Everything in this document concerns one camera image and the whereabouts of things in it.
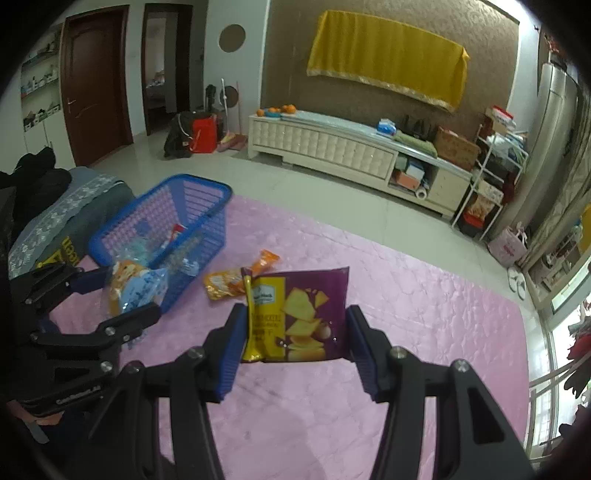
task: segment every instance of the orange snack package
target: orange snack package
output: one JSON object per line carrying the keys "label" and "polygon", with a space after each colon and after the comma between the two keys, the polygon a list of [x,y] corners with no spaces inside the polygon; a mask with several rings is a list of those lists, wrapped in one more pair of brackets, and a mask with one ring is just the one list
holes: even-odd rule
{"label": "orange snack package", "polygon": [[[261,250],[259,258],[251,265],[253,275],[266,272],[280,259],[279,255],[275,255],[269,250]],[[203,284],[210,300],[239,297],[245,293],[240,268],[207,274],[203,277]]]}

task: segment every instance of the white tile floor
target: white tile floor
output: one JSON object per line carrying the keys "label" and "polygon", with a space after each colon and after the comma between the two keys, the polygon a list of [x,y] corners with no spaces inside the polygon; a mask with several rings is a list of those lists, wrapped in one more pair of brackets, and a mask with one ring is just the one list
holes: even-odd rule
{"label": "white tile floor", "polygon": [[177,173],[222,181],[239,195],[309,215],[489,288],[521,308],[530,378],[547,372],[544,339],[530,298],[521,301],[509,289],[505,269],[486,248],[452,230],[436,214],[318,172],[285,168],[280,158],[272,155],[259,155],[251,161],[245,151],[228,150],[164,160],[165,137],[164,131],[149,137],[138,136],[133,145],[110,155],[94,168],[118,176],[136,195]]}

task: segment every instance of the storage rack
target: storage rack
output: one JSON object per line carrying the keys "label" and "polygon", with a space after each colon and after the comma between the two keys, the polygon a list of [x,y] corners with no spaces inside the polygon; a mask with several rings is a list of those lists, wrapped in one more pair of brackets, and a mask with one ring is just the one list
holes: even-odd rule
{"label": "storage rack", "polygon": [[[527,160],[529,157],[529,154],[521,147],[517,146],[516,144],[512,143],[511,145],[513,146],[514,149],[518,150],[523,157],[523,163],[520,163],[518,161],[513,160],[512,158],[510,158],[509,156],[505,155],[504,153],[500,152],[495,146],[496,146],[496,140],[497,138],[505,138],[504,135],[501,135],[499,133],[494,133],[493,134],[493,141],[489,144],[486,139],[482,138],[480,136],[480,131],[482,129],[482,125],[479,126],[478,128],[478,133],[476,133],[476,142],[482,142],[485,145],[488,146],[488,152],[485,155],[484,160],[482,161],[482,163],[480,163],[479,160],[476,160],[476,165],[474,167],[474,170],[472,171],[472,179],[470,180],[470,185],[468,186],[468,194],[466,195],[466,198],[464,199],[464,202],[462,203],[462,206],[460,207],[460,209],[457,211],[456,216],[453,219],[452,222],[452,228],[454,228],[457,224],[458,219],[460,218],[460,215],[462,215],[462,213],[464,212],[464,209],[466,208],[466,205],[468,203],[468,201],[470,200],[470,198],[472,197],[472,194],[476,193],[478,194],[478,184],[480,182],[480,180],[483,179],[483,175],[486,173],[487,175],[490,175],[491,177],[497,179],[500,182],[504,182],[505,180],[500,178],[498,175],[496,175],[495,173],[491,172],[487,167],[489,160],[491,159],[491,156],[494,157],[498,157],[498,158],[502,158],[503,160],[513,164],[514,166],[517,167],[518,171],[517,171],[517,175],[515,176],[515,185],[517,185],[517,183],[519,182],[519,178],[521,177],[521,174],[524,172],[525,167],[527,165]],[[495,206],[497,207],[497,211],[495,213],[495,216],[492,218],[492,220],[488,223],[488,225],[486,226],[485,230],[482,232],[482,235],[479,238],[479,241],[482,241],[486,234],[488,233],[488,230],[490,230],[491,226],[495,223],[497,217],[499,216],[500,212],[503,210],[504,205],[500,204],[499,202],[494,202],[493,200],[491,200]]]}

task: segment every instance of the beige curtain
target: beige curtain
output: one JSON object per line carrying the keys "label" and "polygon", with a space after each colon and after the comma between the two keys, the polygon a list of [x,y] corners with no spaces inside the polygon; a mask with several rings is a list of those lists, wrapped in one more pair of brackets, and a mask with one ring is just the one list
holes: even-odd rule
{"label": "beige curtain", "polygon": [[524,271],[558,244],[591,201],[591,93],[582,82],[580,87],[581,114],[571,150],[569,173],[553,208],[530,240],[527,255],[518,262]]}

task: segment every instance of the green towel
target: green towel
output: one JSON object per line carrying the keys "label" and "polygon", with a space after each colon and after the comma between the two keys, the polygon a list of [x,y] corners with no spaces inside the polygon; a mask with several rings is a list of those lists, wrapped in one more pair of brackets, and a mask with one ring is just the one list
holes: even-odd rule
{"label": "green towel", "polygon": [[402,133],[400,130],[394,134],[394,141],[400,142],[408,147],[413,147],[420,152],[437,158],[437,150],[431,142],[425,142],[423,140],[419,140],[418,138],[411,137],[410,135]]}

